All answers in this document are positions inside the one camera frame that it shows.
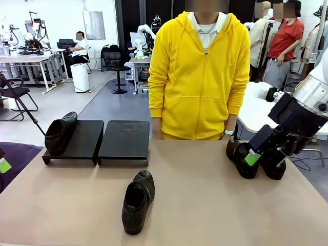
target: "gray pants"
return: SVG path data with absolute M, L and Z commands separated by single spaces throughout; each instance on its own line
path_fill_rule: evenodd
M 277 61 L 270 59 L 266 65 L 264 73 L 264 82 L 273 87 L 280 88 L 291 69 L 291 61 L 284 61 L 281 66 L 277 65 Z

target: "yellow pants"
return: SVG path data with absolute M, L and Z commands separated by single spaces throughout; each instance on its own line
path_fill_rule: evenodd
M 175 137 L 169 134 L 166 134 L 164 132 L 162 132 L 162 136 L 164 140 L 188 140 L 188 139 L 183 139 L 183 138 L 179 138 L 179 137 Z M 201 139 L 201 140 L 220 140 L 223 137 L 223 134 L 221 134 L 220 136 L 215 136 L 215 137 L 209 137 L 209 138 L 205 138 L 205 139 Z

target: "yellow zip-up jacket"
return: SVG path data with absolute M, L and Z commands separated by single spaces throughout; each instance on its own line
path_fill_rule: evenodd
M 156 35 L 151 117 L 161 117 L 162 132 L 171 136 L 219 140 L 228 115 L 238 115 L 249 81 L 249 33 L 229 14 L 206 53 L 187 15 L 166 22 Z

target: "black platform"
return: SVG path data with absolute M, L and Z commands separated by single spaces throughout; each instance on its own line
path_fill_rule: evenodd
M 89 159 L 96 165 L 103 137 L 104 122 L 102 120 L 78 120 L 65 151 L 61 155 L 51 155 L 46 151 L 42 159 L 46 165 L 51 159 Z
M 148 121 L 111 120 L 107 124 L 98 155 L 98 164 L 107 160 L 115 167 L 147 167 Z

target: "sleeve cuff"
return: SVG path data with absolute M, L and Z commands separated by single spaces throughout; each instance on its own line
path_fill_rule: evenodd
M 229 114 L 234 114 L 238 115 L 240 111 L 241 106 L 236 106 L 236 105 L 228 105 L 228 112 Z
M 150 117 L 152 118 L 161 118 L 162 117 L 162 108 L 159 109 L 151 109 Z

